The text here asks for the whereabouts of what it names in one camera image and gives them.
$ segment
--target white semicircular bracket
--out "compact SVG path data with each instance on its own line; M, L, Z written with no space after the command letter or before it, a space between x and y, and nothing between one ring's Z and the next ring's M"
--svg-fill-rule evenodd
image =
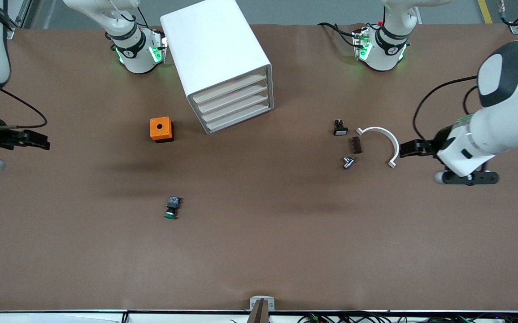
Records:
M385 135L386 137L388 137L388 139L390 139L390 141L392 141L392 145L394 146L394 156L392 156L392 159L390 159L388 161L388 165L391 168L394 168L396 166L396 163L394 163L394 160L396 159L396 157L398 157L398 153L400 152L400 145L398 144L398 139L396 139L396 137L394 136L394 134L392 134L392 132L384 129L383 127L368 127L365 130L363 130L361 128L357 129L357 133L359 133L359 135L362 135L363 133L365 133L367 131L380 132L383 135Z

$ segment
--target yellow floor line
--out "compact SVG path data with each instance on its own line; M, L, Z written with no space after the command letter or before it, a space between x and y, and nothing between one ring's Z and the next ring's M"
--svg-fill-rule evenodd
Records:
M484 23L492 24L492 18L490 17L490 12L488 11L488 6L486 5L486 0L478 0L478 6L480 6L480 12L482 12L482 17L484 18Z

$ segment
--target brown connector block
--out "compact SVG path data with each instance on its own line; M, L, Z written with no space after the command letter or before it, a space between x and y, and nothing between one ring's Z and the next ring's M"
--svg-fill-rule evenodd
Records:
M363 152L360 137L353 137L351 139L351 142L353 143L353 153L362 153Z
M153 118L149 123L150 135L156 143L173 141L173 123L169 117Z

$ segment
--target black cable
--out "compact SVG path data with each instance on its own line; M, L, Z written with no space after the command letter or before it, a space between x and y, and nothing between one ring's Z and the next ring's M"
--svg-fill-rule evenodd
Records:
M144 13L141 12L141 9L139 7L137 7L137 10L139 11L139 14L141 15L141 18L144 20L145 26L147 27L148 26L148 21L145 20Z
M472 91L476 90L478 88L478 85L472 86L466 94L464 94L464 100L462 100L462 109L464 109L464 113L468 116L470 112L468 112L468 108L466 108L466 101L468 100L468 96L472 93Z
M380 29L380 27L375 28L375 26L378 26L378 25L377 24L371 25L369 22L367 22L367 27L370 27L370 28L372 28L372 29L374 29L376 31Z
M331 27L334 31L336 31L337 33L339 33L340 37L343 39L343 41L353 47L356 47L356 48L362 48L361 45L355 45L353 43L351 43L350 41L348 41L346 38L344 38L344 35L347 35L349 37L352 37L353 36L353 33L347 33L346 31L342 31L339 29L339 26L337 24L334 24L334 25L331 25L329 24L328 22L321 22L320 24L317 24L317 26L329 26Z
M514 23L514 22L508 22L506 21L505 18L501 18L502 22L505 23L506 25L509 25L509 26L514 26L514 27L518 27L518 22Z
M455 79L455 80L451 80L449 82L445 82L445 83L440 84L439 86L433 88L433 90L431 90L430 92L428 92L428 94L426 94L426 96L420 101L420 103L416 107L416 111L414 112L414 116L412 117L412 127L414 128L414 132L416 133L416 135L418 135L418 137L420 139L422 139L423 141L426 141L426 139L424 138L422 133L420 133L420 131L418 131L418 128L416 127L416 117L418 116L420 108L422 108L422 105L427 100L427 98L429 98L434 92L436 92L440 88L443 88L445 86L449 86L451 84L459 83L459 82L464 82L464 81L468 81L468 80L474 80L474 79L476 79L476 77L477 76L475 75L475 76L469 76L467 78ZM442 163L442 161L439 159L439 157L432 151L432 148L431 148L430 145L427 145L427 149L429 150L429 153L431 153L434 158L438 159Z
M34 129L36 127L43 127L43 126L48 124L48 119L44 116L44 114L39 112L39 110L34 108L31 104L29 104L26 101L18 98L17 96L15 96L14 94L11 94L10 92L4 90L3 88L0 89L0 91L6 93L8 96L11 96L12 98L18 100L19 102L22 102L28 108L30 108L31 110L34 110L37 114L39 114L39 116L42 117L42 119L44 120L44 122L40 123L39 125L33 125L33 126L17 126L17 125L15 125L15 126L4 126L4 127L0 127L0 129L1 128L5 128L5 129Z
M330 317L328 316L322 316L323 319L326 319L326 321L329 321L329 323L335 323L335 321L333 321Z
M349 37L352 37L353 35L351 33L347 33L346 31L342 31L339 29L339 25L337 24L334 24L334 25L331 25L329 24L328 22L321 22L320 24L317 24L317 26L328 26L328 27L331 27L334 31L336 31L337 33L341 33L343 35L347 35Z

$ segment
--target orange box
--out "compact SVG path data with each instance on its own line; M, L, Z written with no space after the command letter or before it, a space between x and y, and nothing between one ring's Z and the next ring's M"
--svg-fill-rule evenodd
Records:
M169 117L153 118L149 123L150 135L156 143L173 141L173 123Z

